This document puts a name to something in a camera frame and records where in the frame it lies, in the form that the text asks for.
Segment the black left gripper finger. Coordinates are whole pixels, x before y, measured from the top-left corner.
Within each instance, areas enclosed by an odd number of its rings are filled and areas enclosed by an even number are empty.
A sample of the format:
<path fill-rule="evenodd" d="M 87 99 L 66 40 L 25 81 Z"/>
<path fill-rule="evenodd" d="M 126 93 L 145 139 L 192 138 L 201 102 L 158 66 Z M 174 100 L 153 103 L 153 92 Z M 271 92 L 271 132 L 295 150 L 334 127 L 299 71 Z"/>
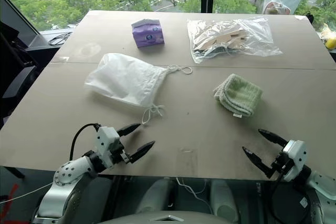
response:
<path fill-rule="evenodd" d="M 127 125 L 119 130 L 117 130 L 117 134 L 119 136 L 126 136 L 130 133 L 132 133 L 133 131 L 135 131 L 139 126 L 141 126 L 141 123 L 134 123 L 134 124 L 130 124 Z"/>
<path fill-rule="evenodd" d="M 129 158 L 130 163 L 135 163 L 141 157 L 143 157 L 155 144 L 155 141 L 148 142 L 137 149 L 137 151 L 132 154 Z"/>

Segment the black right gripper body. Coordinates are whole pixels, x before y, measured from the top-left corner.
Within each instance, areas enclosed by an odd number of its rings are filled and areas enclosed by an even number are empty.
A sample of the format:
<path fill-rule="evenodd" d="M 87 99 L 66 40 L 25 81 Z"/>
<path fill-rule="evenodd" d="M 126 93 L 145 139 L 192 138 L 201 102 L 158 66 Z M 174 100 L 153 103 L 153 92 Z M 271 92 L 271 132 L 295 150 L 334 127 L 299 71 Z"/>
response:
<path fill-rule="evenodd" d="M 271 164 L 272 175 L 275 172 L 279 174 L 287 174 L 289 170 L 293 167 L 293 159 L 289 157 L 289 155 L 285 152 L 281 152 L 275 158 L 275 160 Z"/>

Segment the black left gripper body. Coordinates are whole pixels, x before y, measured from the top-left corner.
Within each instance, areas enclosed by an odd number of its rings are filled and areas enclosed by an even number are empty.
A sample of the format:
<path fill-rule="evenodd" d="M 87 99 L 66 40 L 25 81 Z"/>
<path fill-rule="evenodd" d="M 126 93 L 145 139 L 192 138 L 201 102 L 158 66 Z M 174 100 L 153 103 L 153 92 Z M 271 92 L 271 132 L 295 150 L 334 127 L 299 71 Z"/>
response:
<path fill-rule="evenodd" d="M 119 140 L 111 144 L 111 160 L 113 164 L 130 163 L 130 155 L 125 152 L 124 146 Z"/>

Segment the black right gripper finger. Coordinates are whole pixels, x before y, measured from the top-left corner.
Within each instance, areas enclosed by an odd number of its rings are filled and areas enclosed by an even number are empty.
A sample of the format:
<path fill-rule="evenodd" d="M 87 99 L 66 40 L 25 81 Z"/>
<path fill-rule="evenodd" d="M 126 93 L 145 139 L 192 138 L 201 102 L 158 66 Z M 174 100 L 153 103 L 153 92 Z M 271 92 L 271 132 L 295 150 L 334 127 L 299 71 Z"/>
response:
<path fill-rule="evenodd" d="M 267 178 L 271 178 L 272 175 L 274 174 L 275 170 L 273 168 L 268 167 L 265 165 L 261 158 L 258 157 L 255 153 L 247 149 L 246 147 L 242 147 L 245 155 L 249 158 L 249 160 L 256 166 L 258 167 L 265 175 Z"/>
<path fill-rule="evenodd" d="M 269 132 L 264 129 L 258 129 L 258 132 L 268 141 L 278 144 L 280 146 L 286 146 L 288 143 L 288 141 L 273 132 Z"/>

